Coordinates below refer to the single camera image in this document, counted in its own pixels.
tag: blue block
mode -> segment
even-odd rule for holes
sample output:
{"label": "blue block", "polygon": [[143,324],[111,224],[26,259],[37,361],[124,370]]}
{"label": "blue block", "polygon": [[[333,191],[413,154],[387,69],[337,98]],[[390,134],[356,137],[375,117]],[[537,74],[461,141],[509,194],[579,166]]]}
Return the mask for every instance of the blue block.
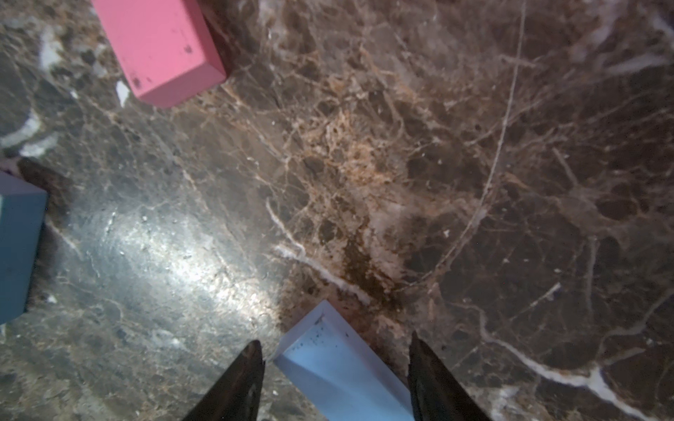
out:
{"label": "blue block", "polygon": [[409,390],[327,301],[272,360],[330,421],[414,421]]}
{"label": "blue block", "polygon": [[26,308],[47,192],[0,171],[0,324]]}

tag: pink block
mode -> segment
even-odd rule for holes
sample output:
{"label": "pink block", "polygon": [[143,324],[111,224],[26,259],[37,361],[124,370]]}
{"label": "pink block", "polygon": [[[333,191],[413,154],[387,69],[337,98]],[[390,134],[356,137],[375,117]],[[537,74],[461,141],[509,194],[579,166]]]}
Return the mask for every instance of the pink block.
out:
{"label": "pink block", "polygon": [[92,0],[131,90],[168,108],[226,72],[196,0]]}

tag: wooden block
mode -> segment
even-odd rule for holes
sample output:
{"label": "wooden block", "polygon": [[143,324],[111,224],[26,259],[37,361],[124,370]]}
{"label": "wooden block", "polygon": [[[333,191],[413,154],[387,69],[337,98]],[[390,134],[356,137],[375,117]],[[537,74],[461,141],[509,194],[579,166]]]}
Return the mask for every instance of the wooden block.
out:
{"label": "wooden block", "polygon": [[327,301],[281,338],[272,360],[331,421],[414,421],[409,390]]}
{"label": "wooden block", "polygon": [[226,72],[196,0],[93,0],[131,90],[174,106],[222,83]]}
{"label": "wooden block", "polygon": [[0,171],[0,325],[26,307],[47,192]]}

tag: marble surface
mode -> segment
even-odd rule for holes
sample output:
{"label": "marble surface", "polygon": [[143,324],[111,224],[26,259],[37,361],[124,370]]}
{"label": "marble surface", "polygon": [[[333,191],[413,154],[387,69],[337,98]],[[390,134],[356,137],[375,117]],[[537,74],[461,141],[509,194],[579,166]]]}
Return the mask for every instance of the marble surface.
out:
{"label": "marble surface", "polygon": [[[50,194],[0,419],[179,420],[327,298],[494,421],[674,418],[674,7],[203,0],[229,80],[128,94],[84,0],[0,6],[4,169]],[[321,419],[271,364],[261,418]]]}

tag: light blue block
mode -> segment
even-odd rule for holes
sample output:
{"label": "light blue block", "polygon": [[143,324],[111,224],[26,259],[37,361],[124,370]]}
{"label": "light blue block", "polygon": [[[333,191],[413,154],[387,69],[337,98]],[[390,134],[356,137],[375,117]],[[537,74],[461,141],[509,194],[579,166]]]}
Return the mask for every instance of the light blue block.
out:
{"label": "light blue block", "polygon": [[0,171],[0,324],[26,307],[47,192]]}
{"label": "light blue block", "polygon": [[272,360],[330,421],[414,421],[410,392],[327,301]]}

